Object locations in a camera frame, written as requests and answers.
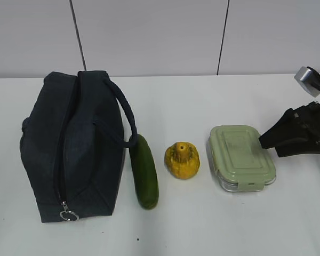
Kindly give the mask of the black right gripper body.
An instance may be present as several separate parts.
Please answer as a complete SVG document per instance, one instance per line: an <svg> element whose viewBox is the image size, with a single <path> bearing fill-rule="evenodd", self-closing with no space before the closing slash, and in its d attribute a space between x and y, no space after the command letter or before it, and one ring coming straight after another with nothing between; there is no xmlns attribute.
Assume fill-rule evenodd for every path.
<svg viewBox="0 0 320 256"><path fill-rule="evenodd" d="M308 141L320 146L320 103L311 102L294 110L299 126L307 134Z"/></svg>

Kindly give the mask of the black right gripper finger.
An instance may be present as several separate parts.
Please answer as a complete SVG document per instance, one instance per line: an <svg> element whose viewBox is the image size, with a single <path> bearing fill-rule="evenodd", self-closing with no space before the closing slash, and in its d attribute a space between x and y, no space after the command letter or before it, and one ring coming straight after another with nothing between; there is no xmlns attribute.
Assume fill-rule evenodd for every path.
<svg viewBox="0 0 320 256"><path fill-rule="evenodd" d="M278 157L320 154L320 140L315 138L274 139Z"/></svg>
<svg viewBox="0 0 320 256"><path fill-rule="evenodd" d="M294 143L307 142L307 132L299 124L299 117L290 108L278 122L259 137L262 148L269 149Z"/></svg>

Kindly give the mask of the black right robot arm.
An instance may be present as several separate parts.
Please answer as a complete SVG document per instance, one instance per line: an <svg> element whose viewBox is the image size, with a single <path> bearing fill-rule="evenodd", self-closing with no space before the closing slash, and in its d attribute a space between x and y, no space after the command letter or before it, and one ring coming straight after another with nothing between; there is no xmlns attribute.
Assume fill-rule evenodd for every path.
<svg viewBox="0 0 320 256"><path fill-rule="evenodd" d="M301 67L294 79L313 97L320 94L320 74L314 68ZM263 149L275 148L278 157L320 154L320 103L287 109L259 142Z"/></svg>

